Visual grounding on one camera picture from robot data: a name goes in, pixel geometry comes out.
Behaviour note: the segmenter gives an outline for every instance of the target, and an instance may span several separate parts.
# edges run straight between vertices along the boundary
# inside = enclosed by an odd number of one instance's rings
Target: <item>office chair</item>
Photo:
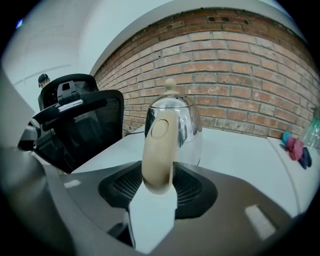
[[[40,101],[44,110],[33,117],[41,129],[34,152],[66,173],[122,138],[124,97],[117,90],[98,91],[91,75],[53,80]]]

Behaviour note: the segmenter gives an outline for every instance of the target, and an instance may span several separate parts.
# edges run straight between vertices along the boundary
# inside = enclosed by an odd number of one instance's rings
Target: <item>kettle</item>
[[[202,125],[197,105],[190,96],[176,91],[176,81],[169,78],[165,81],[166,92],[158,96],[149,106],[146,115],[144,135],[164,111],[177,115],[177,141],[175,162],[197,166],[202,153]]]

